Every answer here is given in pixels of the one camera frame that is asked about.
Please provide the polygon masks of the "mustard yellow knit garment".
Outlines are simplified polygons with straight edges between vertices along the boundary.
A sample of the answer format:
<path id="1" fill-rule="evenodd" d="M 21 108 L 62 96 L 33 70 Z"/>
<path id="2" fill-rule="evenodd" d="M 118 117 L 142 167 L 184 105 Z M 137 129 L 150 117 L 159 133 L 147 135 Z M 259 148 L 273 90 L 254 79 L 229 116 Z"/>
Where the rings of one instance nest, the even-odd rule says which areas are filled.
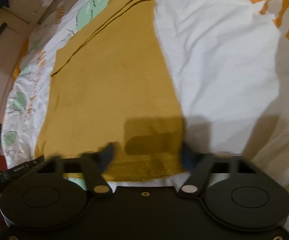
<path id="1" fill-rule="evenodd" d="M 183 172 L 183 118 L 154 8 L 155 0 L 111 0 L 57 51 L 36 157 L 75 158 L 113 142 L 107 181 Z"/>

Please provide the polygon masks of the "white patterned bed sheet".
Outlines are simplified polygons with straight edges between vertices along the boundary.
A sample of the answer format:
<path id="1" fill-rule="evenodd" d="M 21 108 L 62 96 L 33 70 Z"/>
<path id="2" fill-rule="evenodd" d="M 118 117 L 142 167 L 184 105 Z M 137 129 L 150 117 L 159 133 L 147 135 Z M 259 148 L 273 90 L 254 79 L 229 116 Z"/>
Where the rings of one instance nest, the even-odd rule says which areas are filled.
<path id="1" fill-rule="evenodd" d="M 31 34 L 2 126 L 8 168 L 34 159 L 56 51 L 104 6 L 64 0 Z M 156 0 L 154 24 L 187 143 L 242 154 L 289 191 L 289 0 Z"/>

